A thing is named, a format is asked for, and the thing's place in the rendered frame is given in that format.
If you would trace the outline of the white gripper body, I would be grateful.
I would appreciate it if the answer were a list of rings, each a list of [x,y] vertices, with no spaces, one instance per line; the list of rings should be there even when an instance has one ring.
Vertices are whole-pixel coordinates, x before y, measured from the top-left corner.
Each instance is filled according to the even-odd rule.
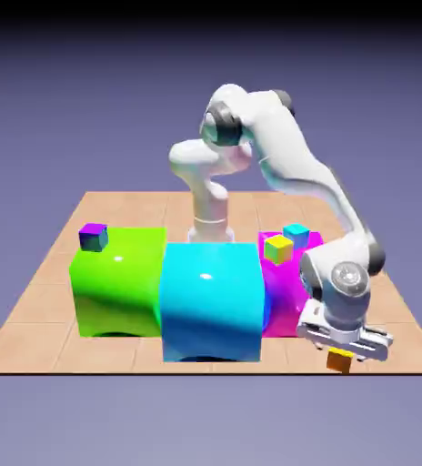
[[[385,361],[393,336],[379,329],[355,323],[353,329],[336,328],[327,320],[327,307],[321,301],[309,299],[296,326],[299,338],[317,347],[332,347],[353,353],[358,360]]]

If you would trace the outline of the small orange cube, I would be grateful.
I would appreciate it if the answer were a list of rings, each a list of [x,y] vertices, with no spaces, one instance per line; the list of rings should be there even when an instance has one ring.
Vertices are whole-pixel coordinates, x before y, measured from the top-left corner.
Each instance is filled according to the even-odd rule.
[[[327,368],[342,374],[348,374],[354,356],[355,354],[350,351],[331,347],[327,353]]]

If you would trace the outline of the small yellow cube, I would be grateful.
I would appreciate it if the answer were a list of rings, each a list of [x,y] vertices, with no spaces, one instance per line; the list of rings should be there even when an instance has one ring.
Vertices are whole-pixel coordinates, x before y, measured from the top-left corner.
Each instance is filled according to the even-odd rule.
[[[292,239],[278,234],[267,238],[264,243],[264,258],[279,266],[291,261],[294,251]]]

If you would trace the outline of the small cyan cube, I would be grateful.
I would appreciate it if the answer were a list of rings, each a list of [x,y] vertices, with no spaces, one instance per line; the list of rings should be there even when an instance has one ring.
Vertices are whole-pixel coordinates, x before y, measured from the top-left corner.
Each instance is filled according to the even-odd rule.
[[[283,235],[293,242],[294,249],[306,248],[309,241],[310,230],[298,223],[283,227]]]

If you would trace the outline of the small purple cube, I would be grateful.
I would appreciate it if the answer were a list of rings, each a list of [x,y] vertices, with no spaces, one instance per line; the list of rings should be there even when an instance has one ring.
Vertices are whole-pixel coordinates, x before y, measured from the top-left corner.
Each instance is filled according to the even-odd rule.
[[[83,251],[101,252],[108,244],[107,225],[86,223],[79,230],[78,237]]]

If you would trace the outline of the large magenta box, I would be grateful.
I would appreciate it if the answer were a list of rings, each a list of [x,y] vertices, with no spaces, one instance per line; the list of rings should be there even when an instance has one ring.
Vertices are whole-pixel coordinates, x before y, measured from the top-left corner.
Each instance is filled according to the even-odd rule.
[[[310,231],[305,248],[296,249],[291,260],[275,265],[264,257],[265,240],[279,231],[258,232],[258,253],[266,287],[264,338],[295,338],[296,326],[308,299],[299,277],[300,259],[304,252],[323,244],[321,234]]]

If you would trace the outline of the large cyan box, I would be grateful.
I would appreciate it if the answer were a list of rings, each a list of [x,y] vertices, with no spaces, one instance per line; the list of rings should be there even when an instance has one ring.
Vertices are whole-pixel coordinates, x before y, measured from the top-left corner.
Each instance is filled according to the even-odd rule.
[[[260,360],[266,301],[256,244],[167,244],[159,287],[163,359]]]

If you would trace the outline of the large green box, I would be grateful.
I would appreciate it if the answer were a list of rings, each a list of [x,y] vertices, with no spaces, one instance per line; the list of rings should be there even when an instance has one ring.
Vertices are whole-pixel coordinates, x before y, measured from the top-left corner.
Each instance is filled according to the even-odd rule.
[[[69,267],[78,331],[82,337],[159,337],[159,282],[165,228],[107,226],[101,252],[80,248]]]

